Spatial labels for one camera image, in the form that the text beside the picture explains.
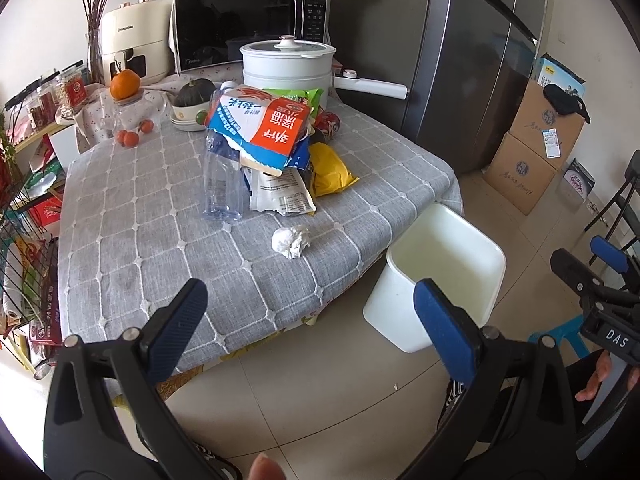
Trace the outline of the person's left hand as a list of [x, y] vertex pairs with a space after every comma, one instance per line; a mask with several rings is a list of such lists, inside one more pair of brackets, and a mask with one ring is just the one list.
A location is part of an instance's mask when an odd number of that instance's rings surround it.
[[260, 453], [250, 466], [248, 480], [286, 480], [282, 467], [266, 453]]

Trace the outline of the person's right hand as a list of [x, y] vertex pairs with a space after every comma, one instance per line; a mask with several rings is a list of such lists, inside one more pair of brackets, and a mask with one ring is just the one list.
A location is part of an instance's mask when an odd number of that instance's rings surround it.
[[585, 388], [575, 394], [575, 400], [578, 402], [592, 400], [597, 395], [602, 382], [604, 382], [605, 379], [608, 378], [611, 370], [612, 361], [610, 358], [610, 354], [606, 350], [603, 350], [598, 357], [596, 369], [590, 376]]

